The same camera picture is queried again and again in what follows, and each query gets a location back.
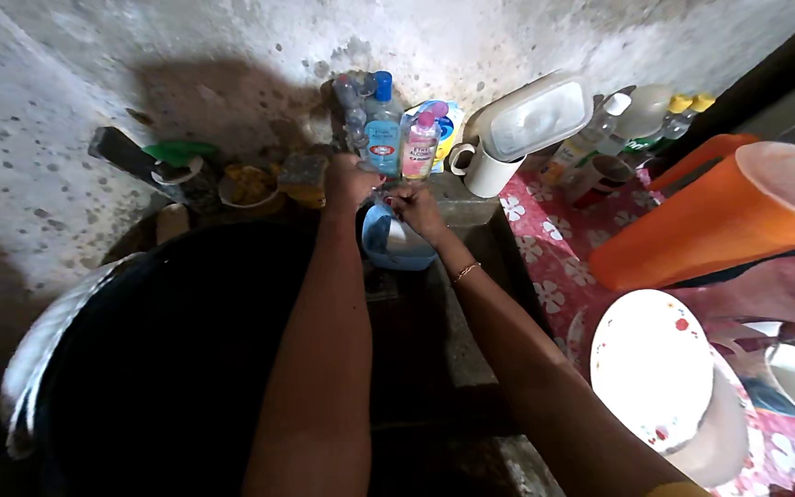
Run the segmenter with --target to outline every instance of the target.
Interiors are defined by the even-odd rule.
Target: white bottle cap
[[[603,104],[603,110],[613,116],[620,116],[628,106],[631,105],[631,97],[624,95],[624,93],[616,93],[611,96],[609,100]]]

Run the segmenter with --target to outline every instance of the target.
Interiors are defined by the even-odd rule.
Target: woman's right hand
[[[435,249],[445,235],[452,233],[441,218],[435,197],[423,185],[394,186],[385,202]]]

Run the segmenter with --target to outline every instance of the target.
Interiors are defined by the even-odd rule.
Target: orange pitcher
[[[705,142],[681,170],[653,182],[666,186],[725,157],[591,254],[603,286],[660,288],[795,249],[795,145],[733,136]]]

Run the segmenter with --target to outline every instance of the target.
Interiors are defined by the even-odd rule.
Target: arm
[[[327,206],[259,413],[244,494],[365,495],[373,346],[354,217],[375,174],[334,157]]]
[[[456,277],[474,257],[424,189],[392,190],[392,206]],[[642,496],[688,478],[606,408],[560,349],[482,268],[455,285],[468,326],[524,434],[569,496]]]

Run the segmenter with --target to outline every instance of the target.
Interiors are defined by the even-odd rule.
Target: yellow bottle cap
[[[700,93],[691,100],[691,105],[689,108],[696,112],[703,112],[709,109],[714,102],[716,102],[715,96],[712,96],[709,93]]]
[[[670,105],[668,105],[668,110],[673,114],[679,114],[683,110],[688,109],[689,105],[691,105],[691,98],[683,95],[682,93],[678,93],[677,95],[670,97]]]

